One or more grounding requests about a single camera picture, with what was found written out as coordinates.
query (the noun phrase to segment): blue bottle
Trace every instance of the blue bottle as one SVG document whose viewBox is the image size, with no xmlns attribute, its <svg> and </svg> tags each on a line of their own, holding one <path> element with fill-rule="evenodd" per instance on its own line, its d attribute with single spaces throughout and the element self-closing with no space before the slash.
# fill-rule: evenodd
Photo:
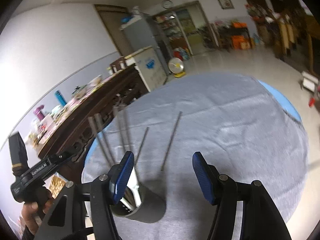
<svg viewBox="0 0 320 240">
<path fill-rule="evenodd" d="M 65 99 L 63 98 L 63 96 L 61 95 L 60 91 L 57 90 L 54 95 L 56 96 L 56 98 L 58 99 L 58 101 L 60 102 L 60 104 L 62 106 L 65 106 L 67 104 L 67 102 L 65 101 Z"/>
</svg>

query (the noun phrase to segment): metal screw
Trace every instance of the metal screw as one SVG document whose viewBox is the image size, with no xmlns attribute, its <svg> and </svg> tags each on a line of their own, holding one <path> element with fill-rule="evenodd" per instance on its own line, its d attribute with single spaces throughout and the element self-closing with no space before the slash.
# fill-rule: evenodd
<svg viewBox="0 0 320 240">
<path fill-rule="evenodd" d="M 102 175 L 99 176 L 99 179 L 100 179 L 101 181 L 104 181 L 104 180 L 106 180 L 107 178 L 108 178 L 108 175 L 107 175 L 107 174 L 102 174 Z"/>
<path fill-rule="evenodd" d="M 226 181 L 228 179 L 228 176 L 225 174 L 221 174 L 221 175 L 219 175 L 219 179 L 222 181 Z"/>
<path fill-rule="evenodd" d="M 73 186 L 73 181 L 69 180 L 66 183 L 66 187 L 72 187 Z"/>
<path fill-rule="evenodd" d="M 255 181 L 253 182 L 253 184 L 254 184 L 255 186 L 257 186 L 257 187 L 259 187 L 259 186 L 262 185 L 262 183 L 261 183 L 260 180 L 255 180 Z"/>
</svg>

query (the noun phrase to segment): hand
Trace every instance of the hand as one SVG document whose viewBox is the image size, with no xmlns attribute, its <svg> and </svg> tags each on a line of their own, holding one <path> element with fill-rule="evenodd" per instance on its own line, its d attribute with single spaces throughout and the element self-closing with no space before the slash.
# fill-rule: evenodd
<svg viewBox="0 0 320 240">
<path fill-rule="evenodd" d="M 51 207 L 54 198 L 52 197 L 52 194 L 50 190 L 47 189 L 48 192 L 48 201 L 44 204 L 43 212 L 46 214 Z M 26 226 L 29 228 L 29 231 L 35 235 L 38 231 L 38 224 L 36 223 L 34 219 L 34 214 L 36 214 L 38 211 L 38 204 L 36 202 L 33 203 L 24 203 L 23 208 L 21 211 L 21 215 L 26 222 Z"/>
</svg>

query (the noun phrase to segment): freezer sticker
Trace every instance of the freezer sticker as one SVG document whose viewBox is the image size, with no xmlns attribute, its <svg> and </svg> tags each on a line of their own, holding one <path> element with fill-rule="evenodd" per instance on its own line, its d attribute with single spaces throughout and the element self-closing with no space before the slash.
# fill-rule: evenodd
<svg viewBox="0 0 320 240">
<path fill-rule="evenodd" d="M 151 57 L 147 58 L 147 59 L 146 59 L 146 67 L 147 67 L 148 69 L 154 68 L 155 62 L 156 62 L 156 61 L 155 61 L 154 58 L 151 58 Z"/>
</svg>

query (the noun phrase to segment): white chest freezer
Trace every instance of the white chest freezer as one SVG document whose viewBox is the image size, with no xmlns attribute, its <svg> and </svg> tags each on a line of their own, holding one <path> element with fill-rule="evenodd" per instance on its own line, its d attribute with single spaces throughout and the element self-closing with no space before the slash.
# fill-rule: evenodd
<svg viewBox="0 0 320 240">
<path fill-rule="evenodd" d="M 149 92 L 164 84 L 167 76 L 152 46 L 139 49 L 124 58 L 127 66 L 136 64 L 135 68 Z"/>
</svg>

